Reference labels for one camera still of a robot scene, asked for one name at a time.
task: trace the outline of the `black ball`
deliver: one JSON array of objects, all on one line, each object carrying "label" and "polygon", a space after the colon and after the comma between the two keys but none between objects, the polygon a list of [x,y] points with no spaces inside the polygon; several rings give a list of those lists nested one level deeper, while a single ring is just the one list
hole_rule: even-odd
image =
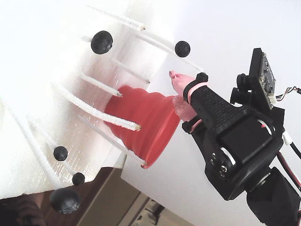
[{"label": "black ball", "polygon": [[57,189],[50,195],[50,204],[59,213],[72,213],[79,208],[79,203],[77,192],[68,187]]},{"label": "black ball", "polygon": [[85,175],[82,173],[76,173],[72,177],[72,182],[75,186],[81,185],[85,182]]},{"label": "black ball", "polygon": [[65,161],[68,156],[68,151],[63,146],[58,146],[53,151],[53,156],[58,161]]},{"label": "black ball", "polygon": [[91,40],[91,49],[96,54],[104,54],[112,48],[113,38],[107,31],[101,31]]},{"label": "black ball", "polygon": [[185,41],[179,41],[175,45],[174,50],[176,55],[178,55],[179,57],[186,57],[190,53],[190,45]]}]

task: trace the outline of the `red cone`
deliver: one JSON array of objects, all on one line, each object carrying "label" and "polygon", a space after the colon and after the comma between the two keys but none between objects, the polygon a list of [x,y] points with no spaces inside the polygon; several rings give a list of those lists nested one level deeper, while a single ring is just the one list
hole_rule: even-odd
[{"label": "red cone", "polygon": [[161,155],[177,128],[180,118],[174,111],[174,96],[148,93],[144,89],[123,86],[122,97],[112,96],[104,112],[141,125],[140,131],[131,131],[106,122],[115,136],[150,167]]}]

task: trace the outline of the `cable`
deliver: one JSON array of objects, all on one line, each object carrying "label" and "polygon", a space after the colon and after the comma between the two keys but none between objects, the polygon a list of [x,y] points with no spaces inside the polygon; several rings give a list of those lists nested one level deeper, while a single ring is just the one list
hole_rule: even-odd
[{"label": "cable", "polygon": [[288,176],[290,177],[290,179],[293,181],[293,183],[296,185],[296,187],[301,191],[301,182],[300,182],[300,180],[297,178],[297,176],[294,174],[294,172],[288,166],[288,164],[285,161],[285,159],[284,159],[281,152],[278,152],[277,158],[278,158],[280,164],[282,165],[282,167],[284,168],[284,170],[286,171],[286,173],[288,174]]},{"label": "cable", "polygon": [[292,142],[291,144],[291,148],[293,149],[293,151],[297,154],[297,156],[301,159],[301,152],[299,151],[299,149],[296,147],[296,145]]},{"label": "cable", "polygon": [[291,93],[293,91],[297,91],[299,94],[301,94],[301,89],[300,88],[297,88],[296,86],[294,86],[294,87],[288,87],[288,88],[286,88],[284,94],[276,96],[276,100],[277,101],[282,101],[284,99],[284,97],[286,96],[286,94],[289,94],[289,93]]}]

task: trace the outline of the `white backdrop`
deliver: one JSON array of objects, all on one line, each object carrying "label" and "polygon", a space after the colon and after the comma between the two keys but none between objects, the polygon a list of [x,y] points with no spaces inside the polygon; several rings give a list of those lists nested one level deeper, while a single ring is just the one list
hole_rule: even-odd
[{"label": "white backdrop", "polygon": [[[276,93],[301,86],[301,2],[299,1],[191,1],[182,2],[175,40],[191,46],[187,57],[209,75],[209,86],[229,101],[236,77],[248,74],[253,48],[267,54],[277,79]],[[167,57],[148,91],[175,95],[168,71],[195,75],[176,59]],[[301,96],[292,93],[278,104],[286,109],[285,127],[300,142]],[[300,159],[288,147],[283,152],[301,175]],[[279,169],[277,161],[272,163]],[[149,169],[127,159],[122,178],[174,213],[197,226],[260,226],[249,210],[246,194],[224,201],[204,174],[205,163],[193,138],[178,127],[165,151]]]}]

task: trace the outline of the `pink tape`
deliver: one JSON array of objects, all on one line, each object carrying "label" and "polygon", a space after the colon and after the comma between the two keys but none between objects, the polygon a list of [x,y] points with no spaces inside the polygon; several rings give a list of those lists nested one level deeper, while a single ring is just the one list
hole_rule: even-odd
[{"label": "pink tape", "polygon": [[191,127],[191,130],[190,130],[190,133],[192,133],[194,131],[194,129],[202,122],[202,120],[200,119],[199,121],[197,121],[192,127]]},{"label": "pink tape", "polygon": [[202,86],[208,86],[208,82],[202,82],[202,83],[199,83],[197,85],[195,85],[194,87],[192,87],[189,92],[188,92],[188,95],[187,95],[187,98],[188,98],[188,103],[190,104],[191,102],[191,95],[192,93],[197,90],[198,88],[202,87]]}]

